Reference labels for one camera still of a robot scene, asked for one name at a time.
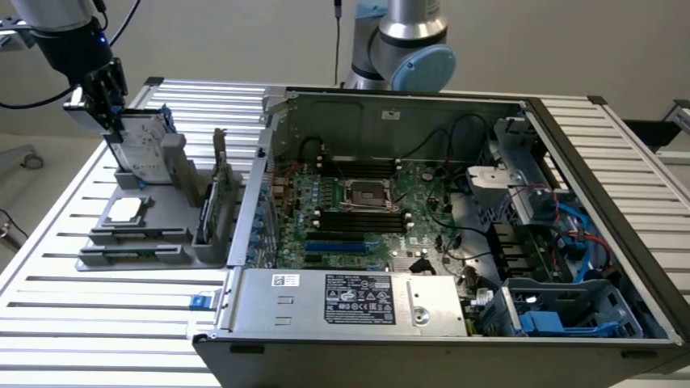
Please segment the blue plastic latch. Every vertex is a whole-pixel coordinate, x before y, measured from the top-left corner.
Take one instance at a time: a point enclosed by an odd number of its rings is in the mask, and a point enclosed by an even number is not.
[[[259,193],[263,195],[263,196],[267,196],[268,195],[268,183],[266,182],[262,182],[260,183],[260,188],[259,188]]]
[[[259,233],[262,229],[263,229],[263,222],[259,220],[254,221],[251,224],[251,231],[255,233]]]
[[[416,51],[395,70],[390,86],[394,91],[440,91],[455,74],[458,60],[447,44]]]
[[[264,209],[263,208],[256,208],[256,210],[255,210],[255,220],[262,221],[264,214],[266,214]]]
[[[595,327],[563,327],[558,313],[529,311],[519,316],[523,331],[533,337],[610,337],[619,328],[617,322],[606,322]]]
[[[166,131],[168,133],[176,133],[175,119],[172,118],[172,111],[166,104],[160,107],[160,112],[166,118]]]
[[[247,261],[250,263],[254,263],[256,260],[256,249],[248,249],[247,250]]]
[[[211,300],[212,300],[212,297],[207,297],[204,295],[194,295],[192,300],[190,301],[191,311],[211,310]]]

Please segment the black cable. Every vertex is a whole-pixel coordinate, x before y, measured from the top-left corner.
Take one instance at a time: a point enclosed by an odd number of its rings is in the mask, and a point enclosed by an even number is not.
[[[20,226],[17,225],[17,223],[15,222],[15,219],[12,218],[12,216],[9,216],[9,213],[7,212],[5,209],[0,209],[0,213],[4,214],[4,216],[8,218],[9,222],[12,223],[12,225],[15,225],[15,228],[17,228],[17,230],[20,231],[20,233],[24,235],[24,237],[28,239],[29,238],[29,235],[27,234],[27,232],[24,232],[24,230],[20,228]]]
[[[55,95],[53,97],[51,97],[48,99],[44,99],[35,103],[28,103],[24,105],[9,105],[8,103],[0,103],[0,108],[12,109],[12,110],[37,108],[37,107],[41,107],[43,105],[48,105],[49,103],[53,103],[59,99],[63,99],[73,90],[75,90],[75,88],[69,87],[68,89],[61,91],[59,95]]]
[[[101,12],[100,14],[104,16],[104,26],[100,28],[100,31],[105,32],[105,29],[108,29],[109,26],[108,14],[105,12]]]
[[[447,138],[448,138],[448,153],[452,154],[452,145],[450,144],[451,143],[451,135],[448,134],[448,132],[444,129],[435,129],[430,133],[430,135],[426,137],[426,139],[423,139],[422,143],[410,152],[407,152],[404,155],[400,156],[400,159],[408,158],[415,152],[418,152],[422,149],[422,147],[424,147],[426,144],[430,142],[431,137],[434,137],[434,135],[436,133],[443,133],[447,136]]]
[[[494,293],[497,293],[498,290],[501,289],[498,284],[494,283],[491,280],[489,280],[489,278],[486,278],[485,276],[477,276],[477,288],[483,289],[485,287],[482,287],[482,285],[489,285],[489,287],[491,288],[491,291],[494,291]]]
[[[489,256],[489,255],[494,255],[494,254],[491,252],[485,252],[485,253],[479,253],[478,255],[474,255],[470,257],[455,257],[454,255],[451,255],[451,252],[448,252],[448,257],[456,261],[469,261],[469,260],[474,260],[482,256]]]
[[[323,146],[323,139],[319,136],[307,136],[300,143],[300,151],[298,152],[298,162],[304,162],[304,147],[310,141],[318,141]]]
[[[338,68],[340,62],[340,17],[343,16],[343,0],[334,0],[334,15],[336,27],[334,85],[338,86]]]
[[[127,13],[126,20],[124,20],[124,22],[122,22],[122,26],[118,29],[118,32],[115,33],[115,35],[112,35],[112,39],[109,40],[109,47],[115,46],[115,42],[118,42],[123,32],[127,30],[127,26],[130,25],[130,22],[132,21],[134,14],[138,11],[139,4],[142,4],[142,0],[135,0],[132,7],[130,8],[130,12]]]
[[[400,202],[403,200],[403,198],[407,196],[407,194],[410,194],[410,192],[412,191],[412,188],[410,190],[407,190],[394,201],[392,201],[392,204],[395,205],[398,202]]]
[[[335,18],[335,25],[338,28],[335,37],[335,74],[334,74],[334,85],[338,85],[338,67],[340,62],[340,18]]]
[[[478,115],[477,113],[466,113],[455,119],[455,122],[452,123],[452,126],[451,126],[451,132],[448,134],[450,142],[452,143],[452,137],[455,135],[455,128],[458,127],[458,124],[461,124],[461,122],[469,118],[479,119],[479,121],[482,122],[482,125],[485,127],[485,134],[486,134],[486,145],[489,146],[489,144],[491,143],[491,126],[486,122],[486,118],[483,116]]]
[[[126,31],[127,26],[130,25],[130,22],[132,21],[134,13],[136,12],[139,8],[139,4],[142,3],[142,0],[135,0],[132,4],[132,8],[130,9],[130,13],[127,14],[126,20],[120,26],[120,29],[118,29],[118,32],[115,33],[112,40],[109,41],[109,47],[115,46],[115,42],[118,39],[120,39],[122,33]],[[37,101],[35,103],[27,103],[21,105],[12,105],[9,103],[0,103],[0,108],[4,109],[12,109],[12,110],[23,110],[23,109],[32,109],[39,108],[43,105],[48,105],[49,103],[53,103],[59,99],[63,99],[72,91],[75,90],[75,87],[71,86],[65,90],[63,90],[57,95],[53,97],[49,97],[47,99],[43,99],[41,101]]]
[[[454,180],[459,175],[465,174],[465,172],[459,173],[459,174],[455,174],[452,177],[451,177],[451,180]],[[475,228],[469,228],[466,226],[454,226],[454,225],[450,225],[450,224],[446,224],[444,222],[442,222],[434,215],[434,212],[431,211],[431,209],[428,209],[428,206],[430,206],[430,198],[431,196],[434,195],[434,191],[435,189],[438,188],[439,186],[439,183],[443,181],[442,180],[438,180],[436,183],[434,184],[434,186],[431,187],[430,189],[430,193],[427,194],[427,199],[424,201],[426,203],[426,206],[427,206],[427,214],[430,215],[431,217],[431,221],[434,221],[438,225],[443,226],[444,228],[448,228],[448,229],[452,229],[452,230],[467,230],[470,232],[475,232],[477,234],[481,234],[482,236],[486,237],[486,232],[483,232],[482,230],[479,229],[475,229]]]

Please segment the aluminum extrusion table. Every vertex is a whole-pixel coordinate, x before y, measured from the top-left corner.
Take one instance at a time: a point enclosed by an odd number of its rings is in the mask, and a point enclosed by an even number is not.
[[[151,81],[132,106],[167,103],[199,167],[214,163],[214,128],[227,129],[228,161],[246,178],[263,130],[266,86]],[[690,301],[687,189],[609,106],[586,97],[537,97]],[[101,144],[0,275],[0,386],[218,387],[187,339],[188,321],[211,324],[214,313],[188,311],[188,302],[222,287],[226,270],[75,270],[76,252],[115,190],[113,172]],[[686,368],[618,387],[689,385]]]

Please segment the label sticker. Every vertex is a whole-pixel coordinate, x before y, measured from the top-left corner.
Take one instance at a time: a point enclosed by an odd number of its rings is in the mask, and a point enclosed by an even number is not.
[[[300,275],[295,273],[276,274],[272,276],[271,285],[274,287],[299,287]]]
[[[127,117],[123,122],[122,143],[111,144],[123,168],[146,183],[172,182],[160,145],[167,133],[163,117]]]
[[[400,119],[400,111],[382,111],[380,118],[383,120],[399,120]]]
[[[390,276],[326,275],[323,319],[332,325],[395,325]]]

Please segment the black power cable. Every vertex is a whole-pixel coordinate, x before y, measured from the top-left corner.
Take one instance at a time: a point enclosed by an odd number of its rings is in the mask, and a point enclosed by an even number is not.
[[[431,138],[434,137],[434,135],[436,133],[443,133],[448,138],[448,155],[447,156],[450,157],[452,155],[451,135],[444,129],[435,129],[434,131],[431,131],[430,135],[423,139],[422,143],[410,152],[407,152],[404,155],[400,156],[400,159],[404,159],[404,158],[408,158],[410,156],[412,156],[422,149],[422,147],[424,147],[427,145],[427,143],[430,142]]]
[[[104,26],[100,28],[100,31],[105,32],[105,29],[108,29],[108,26],[109,26],[108,13],[101,12],[100,14],[104,16]]]
[[[28,239],[29,238],[29,235],[27,234],[27,232],[24,232],[24,230],[20,228],[20,226],[17,225],[17,223],[15,222],[15,219],[12,218],[12,216],[9,216],[9,213],[7,212],[5,209],[0,209],[0,213],[4,214],[4,216],[8,218],[8,221],[12,225],[15,225],[15,228],[17,228],[17,230],[20,231],[20,233],[24,235],[24,237]]]
[[[126,31],[127,26],[130,25],[130,22],[132,21],[134,14],[138,11],[140,3],[142,3],[142,0],[135,0],[135,2],[132,4],[132,8],[130,9],[130,12],[127,14],[126,20],[124,20],[120,28],[118,29],[118,32],[115,33],[115,35],[112,37],[112,40],[109,41],[109,47],[115,46],[115,42],[120,39],[120,36],[122,36],[123,32]],[[104,12],[103,12],[103,15],[104,15],[104,18],[105,18],[105,27],[103,29],[105,29],[108,27],[108,16],[105,15]],[[60,91],[60,93],[56,94],[53,97],[43,99],[41,101],[36,101],[35,103],[27,103],[27,104],[21,104],[21,105],[13,105],[13,104],[9,104],[9,103],[0,103],[0,108],[11,109],[11,110],[15,110],[15,111],[19,111],[19,110],[23,110],[23,109],[39,108],[39,107],[41,107],[44,105],[48,105],[49,103],[53,103],[59,99],[63,99],[73,90],[75,90],[75,87],[71,86],[65,90]]]
[[[452,181],[454,179],[456,179],[459,176],[462,176],[465,174],[465,171],[455,174],[454,176],[451,176],[450,178],[450,181]],[[434,186],[431,187],[430,189],[430,193],[427,194],[427,199],[426,199],[426,206],[427,206],[427,214],[430,215],[431,217],[431,221],[434,221],[438,225],[443,226],[444,228],[448,228],[451,230],[466,230],[466,231],[470,231],[470,232],[475,232],[477,234],[481,234],[482,236],[486,237],[486,232],[477,229],[477,228],[470,228],[467,226],[454,226],[451,224],[446,224],[443,221],[440,221],[435,215],[434,215],[434,212],[431,211],[431,209],[428,209],[428,206],[430,206],[430,198],[431,196],[434,195],[434,191],[435,189],[439,187],[439,183],[443,182],[443,179],[439,179],[436,181],[436,183],[434,183]]]
[[[340,62],[340,17],[343,16],[343,0],[334,0],[334,11],[335,11],[335,73],[334,73],[334,85],[338,85],[338,69]]]
[[[118,32],[112,35],[112,39],[109,40],[109,47],[115,46],[115,43],[120,39],[122,34],[127,30],[127,26],[130,26],[130,22],[132,21],[134,14],[138,11],[139,5],[142,4],[142,0],[135,0],[132,7],[130,8],[130,12],[127,12],[127,17],[124,22],[122,22],[120,28],[118,28]]]
[[[300,143],[300,151],[298,152],[298,162],[304,162],[304,147],[310,141],[318,141],[323,147],[323,139],[319,136],[307,136]]]
[[[466,119],[471,119],[471,118],[475,118],[477,120],[479,120],[482,122],[482,126],[485,127],[486,145],[489,146],[489,144],[491,143],[491,126],[486,122],[486,118],[482,117],[481,115],[478,115],[477,113],[466,113],[455,119],[455,122],[452,123],[452,126],[451,126],[451,132],[448,134],[448,137],[451,138],[451,143],[452,143],[452,138],[455,135],[455,129],[458,127],[458,124],[461,124]]]

